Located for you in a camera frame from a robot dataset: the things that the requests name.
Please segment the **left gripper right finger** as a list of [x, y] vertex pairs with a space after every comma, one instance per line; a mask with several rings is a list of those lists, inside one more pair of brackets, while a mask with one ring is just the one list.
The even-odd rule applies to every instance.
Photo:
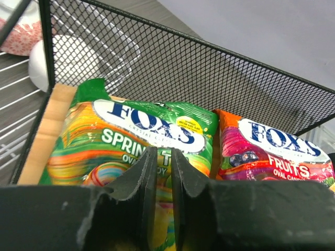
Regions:
[[177, 250], [334, 250], [334, 193], [314, 181], [213, 180], [172, 150]]

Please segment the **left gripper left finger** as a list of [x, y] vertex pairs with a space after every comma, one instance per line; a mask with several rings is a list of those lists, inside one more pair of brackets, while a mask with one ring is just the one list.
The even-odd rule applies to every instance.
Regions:
[[101, 250], [122, 241], [152, 250], [157, 149], [104, 187], [1, 188], [1, 250]]

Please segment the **orange fruits candy bag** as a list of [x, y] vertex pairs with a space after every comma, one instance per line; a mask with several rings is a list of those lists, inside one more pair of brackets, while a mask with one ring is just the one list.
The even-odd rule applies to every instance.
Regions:
[[333, 162], [317, 145], [279, 129], [216, 109], [218, 180], [316, 181], [334, 191]]

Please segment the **green candy bag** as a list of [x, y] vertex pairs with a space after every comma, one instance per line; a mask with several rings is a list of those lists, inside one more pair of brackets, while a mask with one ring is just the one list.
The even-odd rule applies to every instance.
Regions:
[[111, 97], [102, 78], [79, 85], [47, 160], [41, 185], [105, 186], [157, 148], [155, 250], [175, 250], [171, 163], [179, 149], [209, 175], [218, 116], [187, 102], [146, 102]]

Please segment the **wooden two-tier wire shelf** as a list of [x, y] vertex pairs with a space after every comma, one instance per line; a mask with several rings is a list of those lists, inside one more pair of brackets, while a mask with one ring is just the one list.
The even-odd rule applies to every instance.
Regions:
[[[133, 38], [141, 57], [120, 86], [121, 98], [186, 101], [207, 109], [221, 108], [293, 133], [334, 152], [334, 134], [325, 123], [334, 118], [334, 89], [280, 71], [192, 36], [182, 28], [152, 22], [113, 7], [107, 1], [84, 1], [134, 21]], [[49, 28], [50, 1], [38, 1], [42, 24]], [[52, 150], [77, 86], [52, 83], [30, 128], [19, 160], [1, 169], [1, 184], [18, 182], [20, 173], [37, 180]]]

